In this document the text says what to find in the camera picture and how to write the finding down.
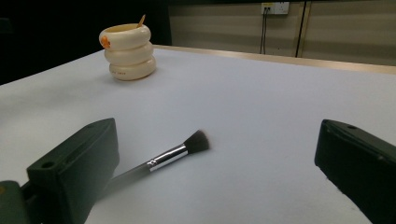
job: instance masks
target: makeup brush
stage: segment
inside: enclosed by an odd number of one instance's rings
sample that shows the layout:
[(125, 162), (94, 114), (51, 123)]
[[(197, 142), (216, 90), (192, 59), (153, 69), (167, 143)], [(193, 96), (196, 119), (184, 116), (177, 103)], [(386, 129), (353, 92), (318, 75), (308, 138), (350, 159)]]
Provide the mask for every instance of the makeup brush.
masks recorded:
[(134, 169), (110, 179), (105, 188), (104, 195), (119, 190), (137, 179), (149, 175), (151, 172), (192, 153), (209, 149), (209, 142), (203, 131), (198, 130), (184, 143), (173, 147), (163, 154), (146, 161)]

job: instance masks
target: dark background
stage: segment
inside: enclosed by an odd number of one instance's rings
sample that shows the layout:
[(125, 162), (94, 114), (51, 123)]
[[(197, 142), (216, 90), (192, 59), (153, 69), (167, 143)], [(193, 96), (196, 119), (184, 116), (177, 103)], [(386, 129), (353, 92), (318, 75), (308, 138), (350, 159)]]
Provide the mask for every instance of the dark background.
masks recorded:
[(172, 45), (166, 1), (6, 0), (0, 6), (0, 18), (9, 19), (12, 31), (1, 24), (0, 85), (101, 50), (102, 30), (138, 23), (144, 14), (150, 42)]

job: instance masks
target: silver ferrule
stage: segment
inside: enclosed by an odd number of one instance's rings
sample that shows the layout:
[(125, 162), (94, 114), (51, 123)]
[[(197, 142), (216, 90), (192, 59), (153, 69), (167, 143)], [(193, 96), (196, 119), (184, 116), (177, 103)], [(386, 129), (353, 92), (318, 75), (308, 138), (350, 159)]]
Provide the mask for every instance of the silver ferrule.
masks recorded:
[(147, 165), (149, 170), (153, 172), (158, 168), (161, 168), (166, 164), (171, 163), (172, 161), (176, 161), (186, 156), (187, 154), (188, 151), (186, 149), (186, 146), (184, 146), (184, 144), (181, 144), (177, 147), (173, 147), (165, 151), (163, 154), (157, 156), (156, 158), (151, 159), (150, 161), (147, 162)]

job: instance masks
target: brush handle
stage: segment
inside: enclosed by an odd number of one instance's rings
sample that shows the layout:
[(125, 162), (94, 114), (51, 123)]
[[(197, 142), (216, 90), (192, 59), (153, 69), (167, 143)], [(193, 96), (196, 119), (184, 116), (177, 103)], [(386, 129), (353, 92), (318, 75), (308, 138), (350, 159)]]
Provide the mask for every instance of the brush handle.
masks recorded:
[(136, 166), (134, 169), (123, 173), (122, 175), (118, 175), (109, 180), (104, 193), (102, 194), (102, 198), (106, 197), (108, 194), (116, 192), (133, 184), (136, 180), (149, 175), (150, 170), (148, 164), (145, 162)]
[(173, 147), (163, 154), (146, 161), (139, 166), (136, 166), (134, 169), (123, 173), (122, 175), (118, 175), (113, 177), (108, 182), (104, 196), (115, 192), (117, 190), (123, 189), (124, 187), (133, 184), (136, 180), (149, 175), (151, 172), (169, 164), (173, 161), (176, 161), (184, 156), (188, 155), (187, 148), (184, 144), (181, 144), (177, 147)]

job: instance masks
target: table edge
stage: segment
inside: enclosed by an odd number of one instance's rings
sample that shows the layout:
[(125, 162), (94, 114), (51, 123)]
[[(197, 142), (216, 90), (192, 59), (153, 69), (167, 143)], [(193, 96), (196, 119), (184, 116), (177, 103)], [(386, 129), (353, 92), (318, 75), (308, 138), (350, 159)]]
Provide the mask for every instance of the table edge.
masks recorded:
[(285, 57), (285, 56), (277, 56), (277, 55), (245, 53), (245, 52), (218, 50), (218, 49), (196, 49), (196, 48), (165, 46), (165, 45), (154, 45), (154, 48), (217, 55), (217, 56), (230, 57), (230, 58), (249, 59), (249, 60), (264, 61), (271, 63), (289, 63), (296, 65), (341, 69), (347, 71), (373, 72), (373, 73), (396, 75), (396, 66), (388, 66), (388, 65), (367, 64), (367, 63), (346, 63), (346, 62), (326, 61), (326, 60), (318, 60), (318, 59), (293, 58), (293, 57)]

